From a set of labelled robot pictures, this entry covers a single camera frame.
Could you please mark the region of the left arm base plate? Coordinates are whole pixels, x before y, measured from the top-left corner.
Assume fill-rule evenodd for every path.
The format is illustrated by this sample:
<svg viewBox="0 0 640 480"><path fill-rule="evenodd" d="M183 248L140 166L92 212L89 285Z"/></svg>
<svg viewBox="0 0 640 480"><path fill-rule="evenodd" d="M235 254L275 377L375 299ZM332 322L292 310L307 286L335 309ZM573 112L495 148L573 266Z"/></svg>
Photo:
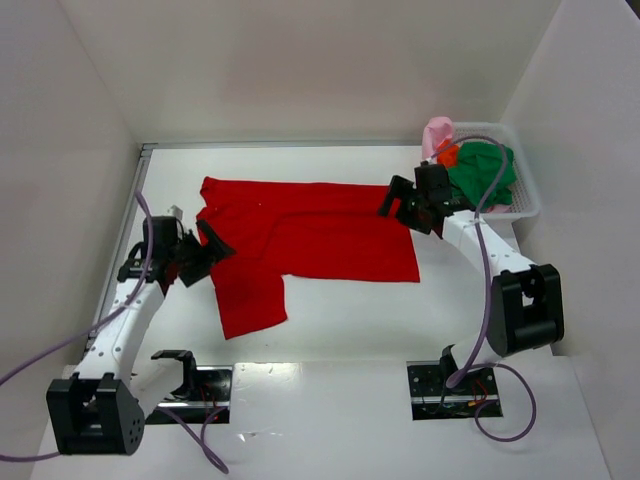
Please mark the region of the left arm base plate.
<svg viewBox="0 0 640 480"><path fill-rule="evenodd" d="M147 425L168 425L176 421L161 411L169 410L187 425L201 425L216 408L221 408L213 424L227 424L233 382L232 366L198 366L194 387L189 392L178 389L166 394L158 407L147 417Z"/></svg>

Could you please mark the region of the red t-shirt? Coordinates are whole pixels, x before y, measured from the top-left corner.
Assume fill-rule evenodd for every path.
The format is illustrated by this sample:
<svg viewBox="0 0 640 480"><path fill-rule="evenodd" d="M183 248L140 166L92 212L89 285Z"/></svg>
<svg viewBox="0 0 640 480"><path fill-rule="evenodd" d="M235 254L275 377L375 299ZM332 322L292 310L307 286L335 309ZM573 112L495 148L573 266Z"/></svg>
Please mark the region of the red t-shirt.
<svg viewBox="0 0 640 480"><path fill-rule="evenodd" d="M409 229L378 215L383 185L207 177L197 217L234 249L211 268L230 340L287 319L284 278L417 283Z"/></svg>

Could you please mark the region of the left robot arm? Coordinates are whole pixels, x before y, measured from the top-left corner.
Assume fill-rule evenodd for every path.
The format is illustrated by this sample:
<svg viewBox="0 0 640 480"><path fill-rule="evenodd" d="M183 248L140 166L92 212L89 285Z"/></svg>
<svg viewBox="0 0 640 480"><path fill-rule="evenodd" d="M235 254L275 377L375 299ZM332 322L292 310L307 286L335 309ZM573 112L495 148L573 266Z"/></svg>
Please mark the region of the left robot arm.
<svg viewBox="0 0 640 480"><path fill-rule="evenodd" d="M146 332L170 287L190 287L234 255L204 220L184 229L174 215L143 222L143 238L117 273L110 321L66 379L51 382L46 401L62 455L131 455L146 419L170 395L195 390L196 360L189 350L160 350L136 368Z"/></svg>

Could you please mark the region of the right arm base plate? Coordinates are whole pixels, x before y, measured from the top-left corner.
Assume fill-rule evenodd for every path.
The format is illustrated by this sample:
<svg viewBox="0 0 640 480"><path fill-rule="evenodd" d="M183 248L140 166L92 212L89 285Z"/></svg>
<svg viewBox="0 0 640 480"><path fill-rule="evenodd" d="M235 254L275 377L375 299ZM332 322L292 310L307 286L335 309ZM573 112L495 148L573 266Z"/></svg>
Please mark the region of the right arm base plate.
<svg viewBox="0 0 640 480"><path fill-rule="evenodd" d="M438 362L408 362L406 369L414 421L473 419L479 408L480 418L503 416L492 369L472 371L453 390Z"/></svg>

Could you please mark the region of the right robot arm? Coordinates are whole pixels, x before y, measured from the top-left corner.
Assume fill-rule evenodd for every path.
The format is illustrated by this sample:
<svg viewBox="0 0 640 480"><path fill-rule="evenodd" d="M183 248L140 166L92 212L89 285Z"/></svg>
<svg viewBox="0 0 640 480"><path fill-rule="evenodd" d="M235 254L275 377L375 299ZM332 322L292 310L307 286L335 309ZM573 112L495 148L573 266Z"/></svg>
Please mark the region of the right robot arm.
<svg viewBox="0 0 640 480"><path fill-rule="evenodd" d="M454 389L474 368L564 338L559 271L513 249L466 199L455 199L446 168L423 163L414 180L392 177L378 209L411 230L435 234L455 247L484 277L485 306L476 338L443 350L446 387Z"/></svg>

